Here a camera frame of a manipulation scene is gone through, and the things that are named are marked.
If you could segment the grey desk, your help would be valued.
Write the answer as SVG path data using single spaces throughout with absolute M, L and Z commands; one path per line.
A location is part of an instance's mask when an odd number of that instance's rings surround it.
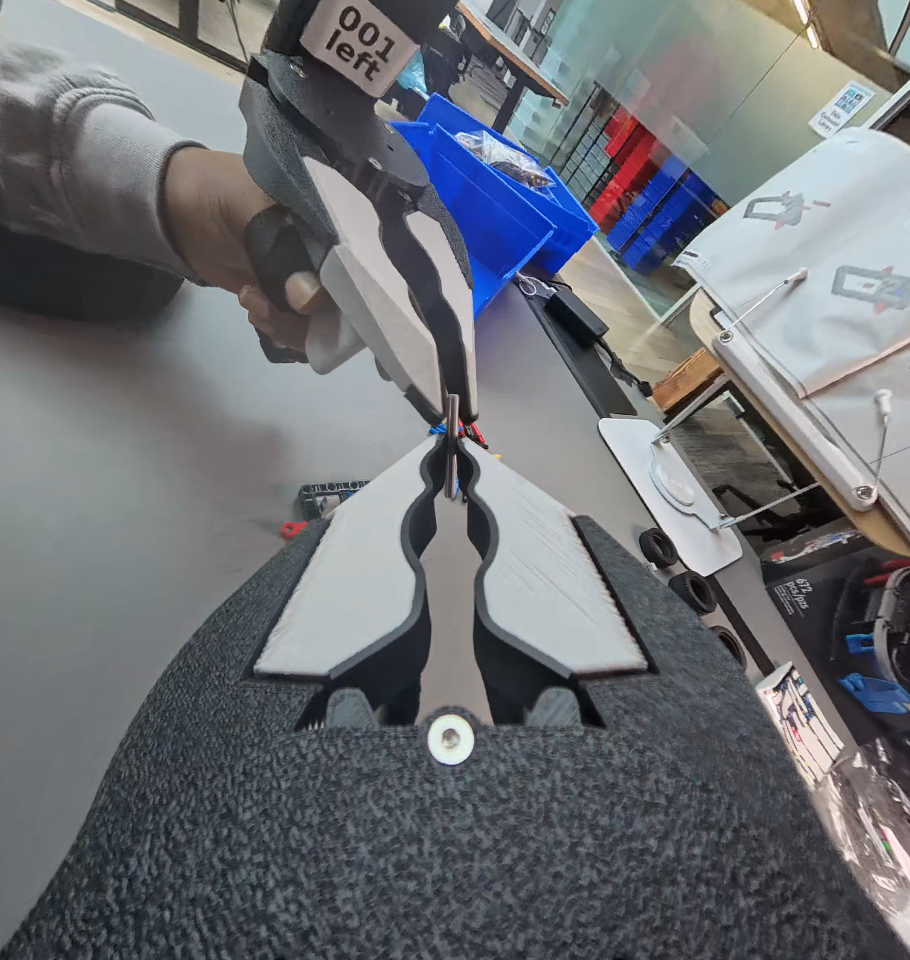
M 238 80 L 76 2 L 4 2 L 0 33 L 117 74 L 165 126 L 241 151 Z M 494 453 L 636 557 L 651 525 L 599 414 L 521 293 L 481 317 Z M 299 486 L 369 479 L 425 439 L 361 354 L 317 377 L 266 362 L 232 294 L 182 287 L 148 327 L 0 308 L 0 949 L 64 859 L 120 740 L 205 620 L 281 548 Z M 437 500 L 418 720 L 491 723 L 473 654 L 479 559 Z

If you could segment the black toy set box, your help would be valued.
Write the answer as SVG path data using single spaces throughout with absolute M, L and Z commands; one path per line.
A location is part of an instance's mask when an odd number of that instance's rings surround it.
M 773 548 L 761 570 L 854 741 L 910 751 L 910 558 L 837 523 Z

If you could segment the black power adapter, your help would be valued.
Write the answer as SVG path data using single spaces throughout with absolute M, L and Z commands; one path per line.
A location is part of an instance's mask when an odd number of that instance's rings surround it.
M 605 322 L 567 286 L 554 290 L 546 300 L 545 311 L 585 348 L 604 341 L 609 331 Z

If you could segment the blue open-front plastic bin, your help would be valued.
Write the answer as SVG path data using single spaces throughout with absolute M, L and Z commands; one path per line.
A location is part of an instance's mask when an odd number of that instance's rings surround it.
M 478 318 L 534 256 L 554 227 L 491 165 L 440 126 L 390 123 L 425 166 L 458 227 L 473 276 Z

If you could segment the white book stand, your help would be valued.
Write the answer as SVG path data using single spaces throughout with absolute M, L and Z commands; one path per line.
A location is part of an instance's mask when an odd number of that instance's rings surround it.
M 730 388 L 744 395 L 812 475 L 804 492 L 829 495 L 870 540 L 910 557 L 910 338 L 869 366 L 799 397 L 750 342 L 744 323 L 731 342 L 717 341 L 731 321 L 709 294 L 696 294 L 690 319 L 723 376 L 665 426 L 641 417 L 610 417 L 598 424 L 609 452 L 654 523 L 674 542 L 681 561 L 703 576 L 724 570 L 743 555 L 737 525 L 761 515 L 759 508 L 738 516 L 725 513 L 671 436 L 686 418 Z M 877 449 L 873 396 L 882 388 L 893 392 L 893 413 L 878 498 L 868 508 L 857 490 L 872 477 Z

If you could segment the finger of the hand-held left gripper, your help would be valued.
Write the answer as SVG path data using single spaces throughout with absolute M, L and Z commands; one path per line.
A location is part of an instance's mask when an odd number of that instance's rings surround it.
M 333 306 L 310 319 L 310 368 L 325 376 L 368 350 L 427 423 L 441 421 L 446 394 L 437 347 L 385 249 L 376 208 L 335 169 L 311 158 L 304 164 L 336 235 L 317 268 Z
M 390 183 L 380 192 L 380 233 L 435 345 L 439 386 L 427 398 L 443 412 L 448 395 L 455 395 L 461 420 L 477 421 L 473 272 L 457 223 L 434 186 L 415 197 Z

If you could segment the clear plastic bag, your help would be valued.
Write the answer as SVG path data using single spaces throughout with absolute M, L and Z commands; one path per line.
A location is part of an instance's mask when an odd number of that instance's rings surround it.
M 843 753 L 813 803 L 861 891 L 910 954 L 910 754 L 884 738 Z

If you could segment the black toy tyre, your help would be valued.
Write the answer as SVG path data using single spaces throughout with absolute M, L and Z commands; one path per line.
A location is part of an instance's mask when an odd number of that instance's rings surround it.
M 657 570 L 669 570 L 680 561 L 678 549 L 672 538 L 659 527 L 643 530 L 638 535 L 642 557 Z
M 698 616 L 707 617 L 717 610 L 717 598 L 709 579 L 685 570 L 672 576 L 667 587 Z
M 711 627 L 711 630 L 713 630 L 719 642 L 721 642 L 725 646 L 725 649 L 727 650 L 727 652 L 731 654 L 731 656 L 735 659 L 740 669 L 744 673 L 747 673 L 748 655 L 737 634 L 731 631 L 731 629 L 729 629 L 728 627 L 721 624 L 713 625 Z

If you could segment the small glossy booklet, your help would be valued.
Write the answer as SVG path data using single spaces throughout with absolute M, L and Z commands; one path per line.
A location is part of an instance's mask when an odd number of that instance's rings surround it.
M 777 729 L 798 774 L 818 787 L 842 756 L 845 745 L 792 661 L 777 666 L 754 691 Z

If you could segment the pile of coloured connector pins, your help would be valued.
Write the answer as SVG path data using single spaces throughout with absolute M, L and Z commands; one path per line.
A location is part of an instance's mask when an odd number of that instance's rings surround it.
M 471 447 L 472 445 L 475 445 L 481 450 L 486 450 L 496 457 L 501 456 L 490 448 L 477 422 L 467 424 L 460 419 L 458 423 L 458 446 L 454 454 L 455 464 L 459 464 L 462 458 L 462 448 Z M 434 426 L 429 428 L 425 443 L 420 446 L 416 452 L 423 458 L 430 454 L 437 454 L 442 459 L 450 458 L 447 426 L 444 421 L 438 421 Z

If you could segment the background wooden-top desk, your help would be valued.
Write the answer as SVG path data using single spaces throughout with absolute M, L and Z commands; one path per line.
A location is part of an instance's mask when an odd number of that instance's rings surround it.
M 476 2 L 457 2 L 456 14 L 464 21 L 462 38 L 468 40 L 472 56 L 487 66 L 501 62 L 506 76 L 511 78 L 511 85 L 492 124 L 494 131 L 500 135 L 506 132 L 522 95 L 527 91 L 550 100 L 558 110 L 569 105 L 569 96 L 545 75 L 542 67 L 535 64 L 505 30 L 485 15 Z

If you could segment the stacked red and blue bins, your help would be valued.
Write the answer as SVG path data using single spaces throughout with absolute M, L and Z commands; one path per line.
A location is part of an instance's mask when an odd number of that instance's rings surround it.
M 619 104 L 591 143 L 600 163 L 582 202 L 624 268 L 650 278 L 730 206 Z

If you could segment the paper wall sign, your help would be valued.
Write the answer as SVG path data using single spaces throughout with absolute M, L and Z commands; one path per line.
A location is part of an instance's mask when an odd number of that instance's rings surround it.
M 848 81 L 808 121 L 809 128 L 822 139 L 833 137 L 872 102 L 877 92 L 859 80 Z

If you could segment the large instruction booklet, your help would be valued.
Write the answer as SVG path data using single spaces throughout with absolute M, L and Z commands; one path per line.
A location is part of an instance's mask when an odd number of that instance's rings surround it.
M 910 146 L 842 131 L 771 177 L 677 256 L 730 322 L 801 268 L 807 280 L 744 321 L 804 398 L 910 338 Z

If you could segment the black brick frame assembly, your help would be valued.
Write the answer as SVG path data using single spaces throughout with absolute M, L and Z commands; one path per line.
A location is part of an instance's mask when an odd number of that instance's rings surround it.
M 293 499 L 292 517 L 280 527 L 281 539 L 290 542 L 305 531 L 309 523 L 326 519 L 369 483 L 369 480 L 354 480 L 300 486 Z

